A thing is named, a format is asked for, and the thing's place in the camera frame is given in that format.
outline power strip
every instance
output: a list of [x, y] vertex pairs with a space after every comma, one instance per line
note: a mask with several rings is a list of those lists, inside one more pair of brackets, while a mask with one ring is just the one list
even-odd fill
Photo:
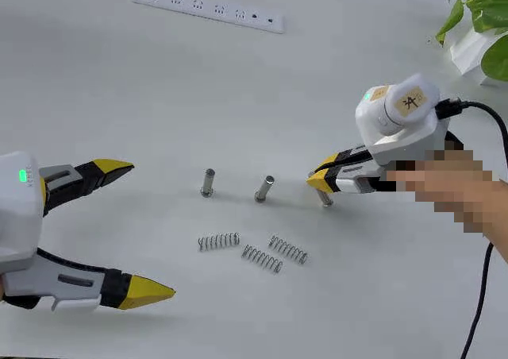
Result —
[[283, 16], [218, 0], [131, 0], [164, 10], [180, 12], [245, 27], [284, 33]]

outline coil spring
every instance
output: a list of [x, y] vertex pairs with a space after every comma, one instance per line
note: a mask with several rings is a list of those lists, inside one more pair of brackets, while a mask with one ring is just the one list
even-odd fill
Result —
[[280, 269], [283, 266], [283, 262], [281, 260], [277, 260], [269, 254], [261, 252], [259, 249], [256, 249], [250, 245], [245, 246], [244, 252], [241, 254], [241, 256], [259, 264], [264, 268], [272, 270], [274, 273], [280, 272]]
[[199, 251], [225, 248], [240, 244], [239, 234], [216, 234], [211, 237], [201, 237], [198, 239]]
[[300, 248], [284, 241], [283, 239], [273, 236], [268, 244], [268, 247], [276, 250], [281, 254], [285, 254], [286, 257], [289, 257], [292, 260], [297, 261], [299, 264], [305, 263], [307, 260], [307, 252], [304, 252]]

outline metal pin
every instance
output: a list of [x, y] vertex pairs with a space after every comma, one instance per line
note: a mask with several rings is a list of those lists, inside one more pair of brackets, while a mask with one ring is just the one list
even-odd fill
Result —
[[275, 182], [275, 179], [273, 179], [273, 176], [269, 175], [266, 178], [264, 178], [264, 182], [263, 182], [263, 184], [261, 184], [260, 189], [258, 190], [258, 192], [256, 192], [254, 194], [254, 199], [258, 203], [262, 203], [267, 199], [267, 193], [270, 190], [270, 188], [274, 182]]
[[212, 183], [214, 182], [215, 171], [208, 168], [205, 172], [205, 180], [203, 181], [203, 187], [201, 187], [201, 195], [205, 198], [209, 198], [213, 193]]
[[[309, 172], [307, 177], [310, 178], [314, 174], [315, 174], [315, 172], [311, 171], [311, 172]], [[318, 190], [317, 188], [316, 188], [316, 192], [317, 192], [317, 196], [319, 196], [319, 199], [321, 199], [321, 201], [323, 202], [324, 207], [330, 207], [331, 205], [333, 205], [333, 200], [328, 196], [328, 194], [326, 192]]]

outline white tabletop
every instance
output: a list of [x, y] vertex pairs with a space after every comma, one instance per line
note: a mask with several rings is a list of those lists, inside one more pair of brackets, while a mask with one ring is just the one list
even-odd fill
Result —
[[[232, 0], [281, 9], [283, 35], [129, 0], [0, 0], [0, 150], [41, 165], [98, 157], [136, 169], [54, 210], [40, 246], [171, 285], [175, 297], [91, 315], [0, 307], [0, 354], [37, 357], [458, 357], [487, 241], [412, 194], [335, 195], [305, 183], [361, 142], [369, 87], [419, 71], [443, 96], [506, 115], [500, 90], [459, 76], [433, 34], [446, 0]], [[506, 168], [497, 126], [469, 110], [451, 128], [489, 169]], [[199, 194], [206, 168], [215, 194]], [[266, 175], [265, 204], [254, 192]], [[274, 276], [241, 247], [199, 253], [238, 232], [305, 248]], [[495, 253], [471, 358], [508, 350], [508, 268]]]

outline black cable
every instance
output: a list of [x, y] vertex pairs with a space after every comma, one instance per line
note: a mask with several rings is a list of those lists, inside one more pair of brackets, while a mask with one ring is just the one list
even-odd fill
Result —
[[[446, 99], [444, 101], [441, 101], [436, 106], [436, 113], [439, 119], [449, 118], [453, 115], [462, 113], [462, 110], [467, 109], [468, 107], [475, 107], [477, 109], [485, 110], [498, 123], [502, 136], [502, 145], [505, 150], [506, 166], [508, 167], [508, 130], [506, 129], [505, 122], [502, 120], [501, 116], [497, 114], [494, 110], [492, 110], [489, 106], [484, 105], [480, 102], [460, 101], [459, 99], [452, 100]], [[485, 252], [485, 260], [483, 262], [483, 272], [482, 272], [482, 284], [480, 286], [478, 306], [476, 307], [475, 317], [473, 318], [471, 329], [469, 330], [468, 339], [466, 340], [466, 344], [464, 346], [462, 355], [460, 355], [460, 359], [466, 359], [466, 356], [468, 355], [473, 337], [475, 336], [476, 327], [478, 326], [479, 318], [482, 314], [483, 302], [485, 301], [485, 293], [487, 290], [487, 277], [489, 274], [489, 265], [491, 262], [493, 248], [494, 245], [490, 243], [487, 247], [487, 251]]]
[[485, 261], [483, 262], [483, 274], [482, 274], [482, 286], [479, 291], [479, 299], [478, 299], [478, 307], [476, 308], [475, 317], [473, 318], [473, 323], [471, 324], [471, 329], [469, 330], [468, 339], [466, 341], [466, 345], [464, 346], [464, 350], [462, 351], [462, 355], [460, 355], [460, 359], [466, 359], [466, 356], [469, 352], [469, 347], [471, 347], [471, 343], [473, 342], [473, 337], [475, 336], [476, 327], [478, 326], [479, 317], [482, 314], [483, 309], [483, 301], [485, 300], [485, 291], [487, 290], [487, 277], [489, 274], [489, 264], [491, 262], [491, 254], [494, 246], [492, 243], [487, 247], [487, 251], [485, 252]]

